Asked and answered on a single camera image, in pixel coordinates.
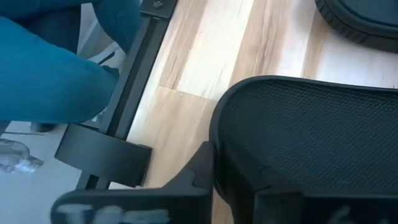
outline person's leg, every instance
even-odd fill
[[[80,123],[109,103],[117,73],[0,17],[0,119]]]
[[[141,23],[139,0],[13,0],[0,1],[0,16],[13,21],[92,2],[98,22],[125,53]]]
[[[79,41],[80,14],[81,6],[73,6],[18,20],[18,24],[48,43],[75,54]],[[44,133],[53,130],[56,126],[56,124],[31,123],[30,130]]]
[[[12,0],[0,1],[0,16],[13,21],[28,19],[41,13],[67,9],[99,0]]]
[[[93,7],[103,30],[127,54],[141,24],[139,0],[99,0]]]

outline black metal bar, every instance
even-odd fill
[[[151,150],[70,124],[55,158],[97,177],[135,187],[144,181]]]
[[[153,3],[142,2],[142,27],[125,59],[120,81],[101,123],[99,131],[108,136],[127,138],[177,0],[168,0],[158,9]],[[104,178],[82,172],[76,189],[107,189],[109,184]]]

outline black plastic frame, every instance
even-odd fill
[[[142,2],[141,29],[125,59],[120,81],[99,132],[126,140],[176,5],[177,0],[166,0],[156,9],[154,0]],[[83,171],[76,189],[107,189],[109,185],[109,180]]]
[[[51,221],[211,224],[214,159],[213,145],[203,142],[185,167],[162,188],[71,191],[53,204]]]

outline screw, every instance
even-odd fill
[[[163,0],[154,0],[154,7],[160,9],[163,6]]]

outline metal bracket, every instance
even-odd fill
[[[156,8],[154,0],[143,0],[141,4],[141,29],[137,33],[131,50],[124,61],[119,82],[99,127],[99,133],[94,134],[88,132],[88,129],[82,130],[82,127],[70,126],[67,133],[68,136],[63,138],[57,157],[68,164],[78,166],[77,168],[83,168],[76,189],[107,189],[110,181],[119,182],[120,184],[124,183],[132,187],[142,184],[143,176],[147,172],[145,164],[149,163],[150,150],[146,147],[129,143],[127,143],[127,146],[122,142],[126,140],[129,134],[132,121],[136,115],[139,102],[176,5],[177,0],[166,0],[162,1],[162,7]],[[69,139],[70,136],[75,139],[78,138],[77,133],[85,133],[87,136],[91,136],[91,139],[86,138],[84,140],[80,138],[81,143],[77,146],[73,143],[73,139]],[[107,143],[113,147],[101,148],[98,142]],[[74,156],[68,155],[68,149],[73,150]],[[129,166],[122,165],[127,167],[125,170],[121,166],[116,166],[118,169],[111,168],[107,165],[109,161],[98,159],[104,158],[105,155],[110,155],[111,153],[118,153],[115,149],[123,152],[121,155],[126,157],[123,163],[130,163]],[[76,157],[79,152],[87,151],[92,156],[95,155],[95,157],[93,156],[90,159],[90,166],[85,164],[82,159]],[[127,172],[134,175],[129,177],[124,175]]]

